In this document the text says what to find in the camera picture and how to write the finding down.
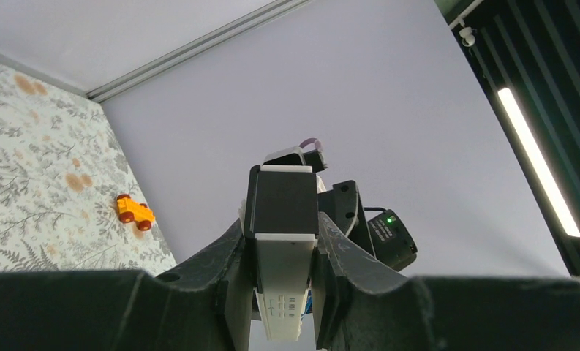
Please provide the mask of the white remote control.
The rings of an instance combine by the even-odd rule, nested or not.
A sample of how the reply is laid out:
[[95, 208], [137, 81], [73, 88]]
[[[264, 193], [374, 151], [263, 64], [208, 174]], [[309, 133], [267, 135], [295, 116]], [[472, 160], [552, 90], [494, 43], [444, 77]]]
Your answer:
[[255, 298], [270, 341], [297, 341], [319, 235], [317, 176], [310, 166], [255, 165], [243, 235]]

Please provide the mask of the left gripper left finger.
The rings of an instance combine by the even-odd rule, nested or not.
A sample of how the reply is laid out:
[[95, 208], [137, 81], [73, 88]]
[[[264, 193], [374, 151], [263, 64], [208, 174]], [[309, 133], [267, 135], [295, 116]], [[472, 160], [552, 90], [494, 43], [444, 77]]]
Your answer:
[[240, 222], [158, 276], [0, 273], [0, 350], [247, 350], [252, 288]]

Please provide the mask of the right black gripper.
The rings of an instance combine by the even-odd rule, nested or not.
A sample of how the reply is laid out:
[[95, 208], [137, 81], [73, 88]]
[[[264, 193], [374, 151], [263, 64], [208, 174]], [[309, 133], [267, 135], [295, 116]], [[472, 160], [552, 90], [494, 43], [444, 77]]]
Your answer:
[[397, 214], [391, 209], [365, 207], [379, 211], [369, 221], [354, 180], [333, 185], [318, 195], [319, 210], [325, 212], [344, 236], [395, 271], [412, 264], [418, 248]]

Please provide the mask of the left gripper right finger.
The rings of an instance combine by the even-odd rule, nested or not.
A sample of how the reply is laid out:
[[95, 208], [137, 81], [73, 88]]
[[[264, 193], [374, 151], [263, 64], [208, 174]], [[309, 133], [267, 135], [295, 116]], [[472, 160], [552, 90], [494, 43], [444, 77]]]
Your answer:
[[312, 269], [326, 350], [580, 350], [580, 279], [406, 277], [326, 215]]

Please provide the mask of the blue battery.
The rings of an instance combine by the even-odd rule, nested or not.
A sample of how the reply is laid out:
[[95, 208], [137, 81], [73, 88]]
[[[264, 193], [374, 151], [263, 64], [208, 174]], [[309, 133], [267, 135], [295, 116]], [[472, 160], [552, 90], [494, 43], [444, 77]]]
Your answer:
[[312, 313], [312, 291], [308, 291], [304, 314]]

